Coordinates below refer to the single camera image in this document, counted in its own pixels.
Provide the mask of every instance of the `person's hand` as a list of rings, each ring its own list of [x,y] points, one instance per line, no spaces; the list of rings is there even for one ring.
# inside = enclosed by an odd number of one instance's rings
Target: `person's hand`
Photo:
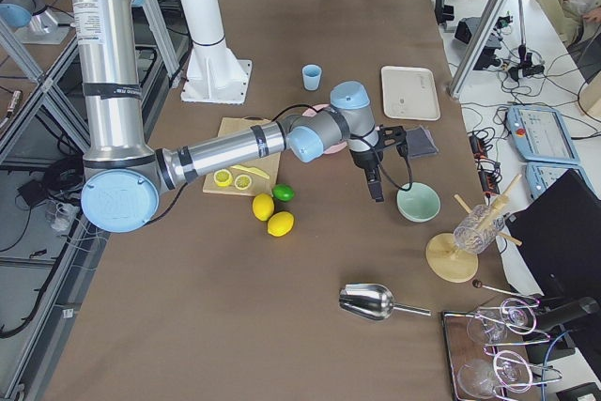
[[[582,19],[587,23],[601,23],[601,7],[592,9],[582,15]]]

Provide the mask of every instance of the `green bowl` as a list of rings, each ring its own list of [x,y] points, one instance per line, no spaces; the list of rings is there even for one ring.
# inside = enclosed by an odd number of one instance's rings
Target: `green bowl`
[[[424,223],[430,221],[440,211],[440,198],[434,190],[427,185],[413,182],[411,190],[399,190],[396,194],[398,211],[410,221]]]

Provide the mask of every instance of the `black monitor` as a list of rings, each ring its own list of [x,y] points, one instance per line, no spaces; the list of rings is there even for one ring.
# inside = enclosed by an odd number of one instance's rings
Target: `black monitor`
[[[507,225],[546,297],[601,303],[601,201],[578,173],[567,171]],[[601,314],[565,326],[601,378]]]

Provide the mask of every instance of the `white table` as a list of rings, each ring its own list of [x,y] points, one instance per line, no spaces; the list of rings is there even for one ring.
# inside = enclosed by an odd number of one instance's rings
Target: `white table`
[[[535,50],[543,57],[545,74],[551,76],[551,80],[555,84],[574,93],[578,93],[584,80],[579,70],[575,70],[577,67],[574,61],[567,55],[565,47],[559,40],[538,3],[535,0],[522,1],[526,24],[526,44],[529,51]],[[455,20],[451,23],[447,23],[447,29],[454,29],[458,21],[463,18],[481,16],[486,2],[487,0],[446,0],[446,5],[455,7]],[[507,58],[509,56],[509,50],[507,48],[514,50],[520,44],[517,0],[509,0],[506,8],[502,11],[502,15],[505,15],[505,11],[509,11],[514,18],[511,28],[504,28],[502,30],[503,33],[507,33],[507,35],[503,36],[503,42],[507,47],[503,46],[500,51],[496,52],[498,57]],[[461,58],[465,54],[467,45],[454,38],[455,32],[446,32],[442,26],[439,29],[451,71],[455,71]],[[532,58],[534,64],[539,63],[536,55]],[[475,110],[475,112],[468,108],[464,108],[463,110],[467,131],[492,127],[496,131],[496,136],[501,136],[503,126],[493,122],[493,116],[496,112],[496,107],[494,106],[513,101],[514,98],[511,94],[501,91],[501,82],[498,76],[501,75],[501,78],[504,78],[504,75],[493,72],[494,70],[498,70],[498,68],[490,67],[488,69],[489,70],[473,71],[471,73],[460,94],[459,101],[465,107]],[[601,130],[601,123],[595,123],[595,121],[585,116],[574,102],[567,103],[575,100],[576,96],[558,88],[549,80],[522,79],[519,81],[519,84],[520,86],[531,87],[532,93],[539,93],[540,91],[540,95],[536,98],[519,96],[524,103],[544,102],[545,104],[560,110],[564,115],[564,120],[571,136],[586,136],[591,134],[593,129],[566,116],[572,116]],[[511,79],[507,80],[506,85],[508,87],[517,86]],[[581,159],[581,166],[584,168],[597,194],[601,193],[601,159],[599,158],[598,151],[599,140],[600,138],[594,138],[591,140],[575,142],[578,155]],[[501,163],[503,179],[500,184],[500,190],[502,191],[516,174],[524,175],[526,163],[519,158],[511,137],[508,140],[496,140],[496,142],[498,145],[489,151],[489,157]],[[522,178],[518,187],[511,193],[508,211],[522,210],[531,202],[532,199],[530,197],[528,183],[525,178]],[[499,242],[500,249],[502,249],[505,246],[505,243],[502,239],[500,239]],[[540,287],[534,281],[514,244],[508,243],[507,249],[502,255],[502,260],[508,282],[519,290],[520,293],[527,294],[541,292]],[[563,380],[558,383],[550,384],[547,387],[548,393],[555,393],[559,390],[591,381],[595,381],[597,385],[601,387],[601,382],[599,382],[599,379],[595,376],[586,361],[584,361],[578,350],[574,356],[553,361],[552,364],[563,372]]]

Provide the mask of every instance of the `brown table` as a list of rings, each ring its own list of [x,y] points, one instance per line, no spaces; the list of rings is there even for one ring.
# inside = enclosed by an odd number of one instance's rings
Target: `brown table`
[[[430,1],[220,2],[229,47],[254,62],[246,103],[184,104],[173,91],[152,146],[207,139],[223,116],[323,103],[345,80],[366,86],[377,122],[398,124],[382,112],[380,68],[430,68],[441,119],[425,125],[440,154],[412,165],[439,193],[440,215],[408,222],[386,183],[386,202],[371,201],[347,152],[310,164],[282,156],[279,181],[297,192],[284,208],[297,222],[279,239],[252,216],[251,199],[203,194],[196,183],[159,223],[111,237],[45,399],[449,399],[438,312],[470,310],[490,293],[442,281],[424,258],[428,240],[465,216],[453,194],[471,205],[482,199],[460,108],[445,91],[451,74]],[[302,88],[307,63],[324,69],[314,93]],[[385,164],[407,181],[395,152]],[[505,284],[494,250],[480,262],[478,277]],[[351,282],[384,284],[435,314],[354,316],[338,307]]]

